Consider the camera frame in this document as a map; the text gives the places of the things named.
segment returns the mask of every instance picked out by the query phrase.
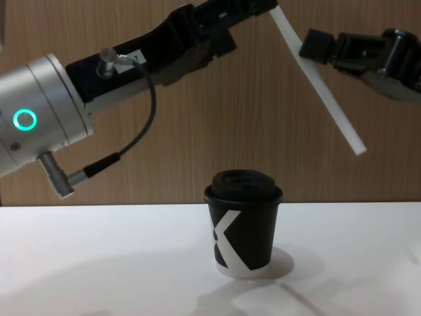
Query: black lid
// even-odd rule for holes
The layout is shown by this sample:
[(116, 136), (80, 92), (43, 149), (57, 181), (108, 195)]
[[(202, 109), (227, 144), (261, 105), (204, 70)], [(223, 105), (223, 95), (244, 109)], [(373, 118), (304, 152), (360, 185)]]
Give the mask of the black lid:
[(209, 203), (222, 203), (226, 207), (254, 207), (262, 203), (277, 205), (282, 201), (283, 194), (274, 179), (261, 172), (230, 170), (213, 178), (212, 186), (205, 190), (205, 197)]

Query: sticker label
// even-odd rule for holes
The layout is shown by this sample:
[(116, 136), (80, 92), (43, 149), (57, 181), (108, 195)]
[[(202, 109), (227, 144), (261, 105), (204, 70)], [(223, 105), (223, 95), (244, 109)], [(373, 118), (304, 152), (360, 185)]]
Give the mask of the sticker label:
[[(137, 51), (134, 51), (133, 53), (127, 54), (128, 57), (134, 59), (135, 61), (138, 61), (141, 64), (146, 63), (146, 58), (143, 56), (143, 53), (140, 49)], [(126, 65), (116, 65), (116, 70), (119, 74), (122, 74), (123, 72), (132, 69), (133, 66), (126, 66)]]

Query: wood panel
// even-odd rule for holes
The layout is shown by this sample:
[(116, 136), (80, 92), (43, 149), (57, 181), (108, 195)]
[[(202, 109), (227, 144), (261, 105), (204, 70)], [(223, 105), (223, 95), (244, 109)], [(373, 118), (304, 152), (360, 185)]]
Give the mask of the wood panel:
[(0, 0), (0, 51), (5, 44), (6, 0)]
[[(0, 70), (46, 53), (66, 65), (155, 27), (182, 0), (13, 0)], [(417, 0), (280, 0), (303, 39), (334, 34), (420, 32)], [(5, 205), (202, 201), (214, 173), (254, 168), (272, 175), (287, 201), (421, 198), (421, 107), (390, 101), (331, 68), (322, 73), (368, 147), (356, 157), (293, 60), (267, 14), (236, 26), (238, 50), (169, 87), (157, 120), (124, 160), (64, 201), (32, 164), (0, 180)], [(60, 153), (67, 172), (122, 147), (145, 122), (149, 95), (93, 116), (95, 134)]]

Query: black paper cup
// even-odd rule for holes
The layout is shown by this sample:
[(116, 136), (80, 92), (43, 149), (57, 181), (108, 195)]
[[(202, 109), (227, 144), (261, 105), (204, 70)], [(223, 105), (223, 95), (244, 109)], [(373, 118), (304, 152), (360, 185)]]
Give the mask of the black paper cup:
[(233, 278), (263, 276), (270, 263), (283, 200), (274, 179), (252, 170), (218, 173), (205, 190), (218, 270)]

